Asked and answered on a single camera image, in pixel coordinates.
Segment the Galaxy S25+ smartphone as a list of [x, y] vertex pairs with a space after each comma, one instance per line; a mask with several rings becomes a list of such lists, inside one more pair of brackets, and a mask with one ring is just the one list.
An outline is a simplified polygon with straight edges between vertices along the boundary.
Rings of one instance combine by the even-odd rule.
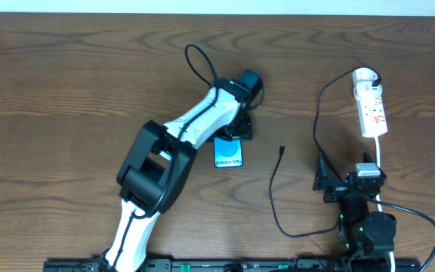
[[235, 168], [243, 165], [241, 140], [225, 141], [214, 139], [214, 166], [216, 168]]

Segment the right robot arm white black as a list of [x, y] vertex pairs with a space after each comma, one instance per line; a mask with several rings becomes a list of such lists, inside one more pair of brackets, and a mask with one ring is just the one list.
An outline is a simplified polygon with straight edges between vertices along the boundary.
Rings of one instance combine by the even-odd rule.
[[386, 174], [364, 153], [362, 162], [342, 181], [333, 181], [323, 155], [318, 156], [313, 190], [323, 192], [323, 202], [337, 203], [339, 234], [347, 253], [339, 258], [342, 271], [389, 271], [394, 250], [396, 218], [370, 211], [367, 199], [381, 192]]

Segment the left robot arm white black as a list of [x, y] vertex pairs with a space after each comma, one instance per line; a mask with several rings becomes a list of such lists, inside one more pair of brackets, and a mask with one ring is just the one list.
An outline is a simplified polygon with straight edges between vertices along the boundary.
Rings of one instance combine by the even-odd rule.
[[264, 87], [246, 70], [237, 80], [221, 78], [179, 118], [150, 120], [138, 132], [117, 173], [122, 215], [113, 244], [100, 257], [101, 271], [136, 271], [144, 263], [157, 218], [180, 196], [198, 149], [214, 139], [252, 138], [248, 110]]

